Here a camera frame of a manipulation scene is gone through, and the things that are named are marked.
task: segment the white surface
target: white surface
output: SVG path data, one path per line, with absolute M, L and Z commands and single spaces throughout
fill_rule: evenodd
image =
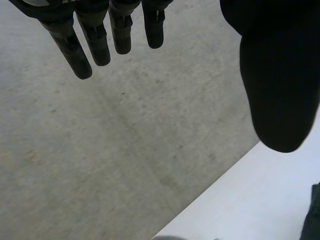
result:
M 320 181 L 320 121 L 294 153 L 258 143 L 157 236 L 298 240 Z

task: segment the dark object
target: dark object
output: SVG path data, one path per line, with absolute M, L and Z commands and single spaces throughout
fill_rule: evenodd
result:
M 306 215 L 300 240 L 320 239 L 320 183 L 312 186 L 311 205 Z
M 172 1 L 142 0 L 146 39 L 152 49 L 158 49 L 164 43 L 165 8 Z
M 76 17 L 84 33 L 95 64 L 105 66 L 110 63 L 107 32 L 104 26 L 109 1 L 82 0 L 76 3 Z
M 38 19 L 50 32 L 75 75 L 80 79 L 87 79 L 92 75 L 92 69 L 73 29 L 74 11 L 95 64 L 105 66 L 110 63 L 107 32 L 103 23 L 108 10 L 115 49 L 119 54 L 127 54 L 131 50 L 133 25 L 131 13 L 141 0 L 10 0 L 10 2 L 28 17 Z M 148 21 L 145 28 L 148 43 L 152 48 L 158 48 L 163 42 L 163 10 L 172 0 L 146 2 L 147 7 L 144 9 L 147 9 L 150 15 L 155 14 L 157 19 L 157 22 L 150 24 L 150 18 L 146 18 L 145 14 L 145 19 Z M 154 39 L 153 33 L 156 33 L 160 41 Z
M 131 50 L 131 13 L 141 0 L 111 0 L 109 16 L 114 47 L 118 54 L 127 54 Z
M 73 28 L 74 19 L 70 17 L 56 22 L 43 21 L 42 25 L 51 34 L 74 74 L 80 79 L 91 77 L 91 66 Z
M 240 70 L 257 135 L 276 151 L 296 150 L 319 105 L 320 1 L 220 4 L 225 19 L 242 35 Z

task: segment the rounded black fingertip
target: rounded black fingertip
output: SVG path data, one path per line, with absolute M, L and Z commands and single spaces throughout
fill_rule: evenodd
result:
M 106 66 L 111 61 L 110 52 L 108 48 L 93 50 L 91 53 L 95 64 L 98 66 Z
M 265 130 L 259 129 L 255 126 L 255 131 L 261 142 L 268 148 L 280 153 L 292 153 L 296 151 L 305 141 L 308 136 L 309 130 L 304 135 L 293 135 L 295 130 L 292 129 L 293 134 L 287 134 L 287 132 L 277 132 L 276 134 L 270 134 Z
M 114 38 L 114 47 L 118 54 L 124 55 L 131 51 L 131 38 Z
M 164 44 L 164 39 L 159 39 L 155 37 L 147 37 L 148 45 L 152 49 L 158 49 Z
M 79 79 L 88 79 L 92 76 L 92 68 L 88 62 L 88 60 L 83 59 L 83 60 L 78 60 L 77 62 L 74 62 L 74 64 L 72 64 L 72 60 L 69 61 L 67 59 L 67 61 L 69 62 L 74 74 L 79 78 Z
M 79 68 L 73 69 L 73 72 L 81 80 L 88 79 L 92 76 L 92 68 L 85 63 L 79 64 Z
M 152 29 L 151 25 L 147 26 L 146 24 L 145 33 L 150 48 L 158 49 L 164 44 L 164 32 L 162 27 L 156 25 L 155 28 Z

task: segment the gray floor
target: gray floor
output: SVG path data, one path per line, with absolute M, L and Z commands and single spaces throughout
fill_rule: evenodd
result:
M 152 50 L 139 7 L 128 55 L 106 18 L 111 63 L 79 80 L 0 1 L 1 240 L 148 240 L 258 142 L 218 0 L 175 0 L 166 17 Z

